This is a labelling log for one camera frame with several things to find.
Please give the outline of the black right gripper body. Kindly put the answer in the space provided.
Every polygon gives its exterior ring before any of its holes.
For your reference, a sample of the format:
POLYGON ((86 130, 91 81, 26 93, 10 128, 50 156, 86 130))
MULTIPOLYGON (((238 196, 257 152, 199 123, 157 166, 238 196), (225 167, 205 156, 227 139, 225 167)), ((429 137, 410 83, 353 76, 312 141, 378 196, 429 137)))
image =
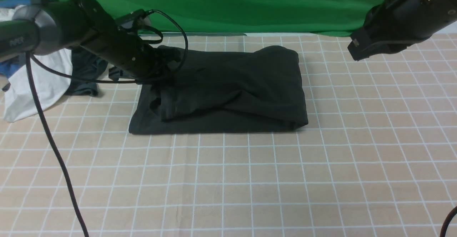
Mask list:
POLYGON ((363 26, 350 38, 347 49, 356 61, 373 55, 396 54, 418 43, 418 38, 406 33, 385 5, 374 6, 367 13, 363 26))

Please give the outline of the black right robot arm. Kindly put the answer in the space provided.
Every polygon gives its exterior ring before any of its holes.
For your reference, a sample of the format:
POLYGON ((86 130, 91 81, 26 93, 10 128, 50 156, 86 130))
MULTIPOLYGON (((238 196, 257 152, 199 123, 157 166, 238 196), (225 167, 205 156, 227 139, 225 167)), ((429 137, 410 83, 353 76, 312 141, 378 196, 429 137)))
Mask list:
POLYGON ((348 51, 359 61, 397 54, 456 22, 457 0, 383 0, 351 35, 348 51))

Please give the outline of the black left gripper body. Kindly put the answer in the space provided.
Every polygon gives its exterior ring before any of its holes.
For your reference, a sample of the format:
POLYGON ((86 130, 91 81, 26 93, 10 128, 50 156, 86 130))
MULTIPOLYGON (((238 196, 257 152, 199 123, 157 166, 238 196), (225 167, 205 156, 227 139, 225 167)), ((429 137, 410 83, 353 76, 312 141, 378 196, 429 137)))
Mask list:
POLYGON ((126 70, 112 66, 108 70, 108 79, 118 83, 126 81, 128 84, 144 85, 170 78, 182 62, 182 48, 166 45, 151 48, 155 53, 152 55, 153 60, 146 63, 145 74, 135 77, 126 70))

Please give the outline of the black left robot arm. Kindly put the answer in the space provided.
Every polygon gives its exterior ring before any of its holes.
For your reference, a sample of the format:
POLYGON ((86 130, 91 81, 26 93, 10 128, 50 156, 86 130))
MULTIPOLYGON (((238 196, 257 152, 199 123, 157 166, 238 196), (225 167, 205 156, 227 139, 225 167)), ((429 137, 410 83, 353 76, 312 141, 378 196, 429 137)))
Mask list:
POLYGON ((184 66, 189 43, 184 30, 159 10, 139 9, 114 19, 97 0, 34 0, 18 9, 10 21, 1 22, 1 61, 26 53, 48 55, 61 49, 82 47, 127 73, 137 84, 151 84, 173 77, 184 66), (176 48, 154 48, 162 40, 143 40, 140 29, 162 32, 147 18, 160 14, 181 31, 183 52, 176 48))

